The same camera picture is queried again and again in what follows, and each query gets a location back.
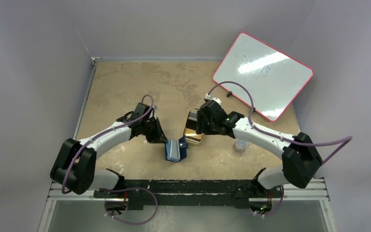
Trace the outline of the beige oval plastic tray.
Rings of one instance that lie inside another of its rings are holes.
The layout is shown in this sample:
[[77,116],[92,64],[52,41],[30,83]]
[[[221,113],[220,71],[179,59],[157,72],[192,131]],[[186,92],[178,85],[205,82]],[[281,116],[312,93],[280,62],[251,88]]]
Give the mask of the beige oval plastic tray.
[[185,140],[189,144],[197,145],[201,143],[204,139],[204,134],[197,134],[196,130],[187,129],[186,125],[183,129],[183,136],[185,137]]

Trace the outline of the navy blue leather card holder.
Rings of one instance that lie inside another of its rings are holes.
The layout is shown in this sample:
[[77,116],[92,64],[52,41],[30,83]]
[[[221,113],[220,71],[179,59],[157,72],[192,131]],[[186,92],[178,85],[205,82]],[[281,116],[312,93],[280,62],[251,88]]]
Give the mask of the navy blue leather card holder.
[[187,158],[188,143],[183,136],[178,140],[169,139],[165,143],[165,159],[171,162],[180,162]]

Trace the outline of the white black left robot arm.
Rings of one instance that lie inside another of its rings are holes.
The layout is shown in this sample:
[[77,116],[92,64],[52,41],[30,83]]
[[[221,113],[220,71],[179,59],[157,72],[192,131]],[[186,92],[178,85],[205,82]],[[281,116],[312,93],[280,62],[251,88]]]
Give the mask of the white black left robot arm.
[[140,135],[150,144],[167,142],[152,106],[138,103],[134,111],[118,118],[112,125],[80,141],[73,138],[63,142],[50,178],[61,184],[61,192],[83,194],[90,189],[105,189],[114,198],[125,191],[124,177],[110,170],[96,170],[97,160],[119,144]]

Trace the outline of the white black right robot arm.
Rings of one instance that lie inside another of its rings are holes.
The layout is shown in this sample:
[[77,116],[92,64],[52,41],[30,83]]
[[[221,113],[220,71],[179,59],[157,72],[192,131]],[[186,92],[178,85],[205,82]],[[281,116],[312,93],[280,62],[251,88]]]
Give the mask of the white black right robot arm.
[[291,135],[261,125],[253,126],[249,119],[235,111],[228,114],[220,104],[209,100],[197,110],[196,132],[247,141],[282,161],[280,166],[264,168],[254,177],[252,191],[256,196],[263,197],[272,188],[284,184],[306,188],[322,166],[322,159],[316,148],[311,146],[310,137],[302,132]]

